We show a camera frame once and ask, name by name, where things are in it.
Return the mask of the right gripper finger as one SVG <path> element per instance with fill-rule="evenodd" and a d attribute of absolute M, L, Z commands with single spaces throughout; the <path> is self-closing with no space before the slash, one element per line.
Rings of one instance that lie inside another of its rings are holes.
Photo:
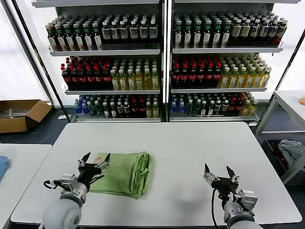
<path fill-rule="evenodd" d="M 204 164 L 203 178 L 209 185 L 212 185 L 212 183 L 215 183 L 220 180 L 216 175 L 210 172 L 210 169 L 206 163 Z"/>
<path fill-rule="evenodd" d="M 227 167 L 227 172 L 228 172 L 228 175 L 229 175 L 231 181 L 238 185 L 239 184 L 239 176 L 237 176 L 235 174 L 235 172 L 229 166 Z"/>

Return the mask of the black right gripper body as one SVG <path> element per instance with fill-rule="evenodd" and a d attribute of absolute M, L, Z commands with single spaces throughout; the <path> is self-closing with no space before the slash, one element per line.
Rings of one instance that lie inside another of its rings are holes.
<path fill-rule="evenodd" d="M 219 198 L 226 198 L 230 194 L 236 195 L 238 185 L 233 183 L 230 178 L 220 177 L 220 180 L 212 183 L 212 188 L 216 189 L 219 193 Z"/>

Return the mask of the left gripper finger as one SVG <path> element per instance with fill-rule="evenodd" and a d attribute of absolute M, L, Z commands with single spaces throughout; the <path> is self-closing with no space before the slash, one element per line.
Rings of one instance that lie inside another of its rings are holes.
<path fill-rule="evenodd" d="M 90 169 L 90 164 L 87 163 L 90 154 L 91 153 L 88 152 L 82 157 L 82 159 L 78 160 L 78 169 Z"/>
<path fill-rule="evenodd" d="M 99 168 L 101 172 L 104 172 L 110 166 L 110 157 L 111 154 L 109 153 L 106 158 L 97 165 L 97 168 Z"/>

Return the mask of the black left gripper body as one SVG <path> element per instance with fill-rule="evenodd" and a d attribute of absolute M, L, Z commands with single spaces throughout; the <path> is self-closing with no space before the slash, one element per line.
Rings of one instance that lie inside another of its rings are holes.
<path fill-rule="evenodd" d="M 103 178 L 104 175 L 102 174 L 101 170 L 97 168 L 96 163 L 89 163 L 90 169 L 78 169 L 79 176 L 78 176 L 78 182 L 82 183 L 86 186 L 87 190 L 90 190 L 90 186 L 98 181 L 99 179 Z"/>

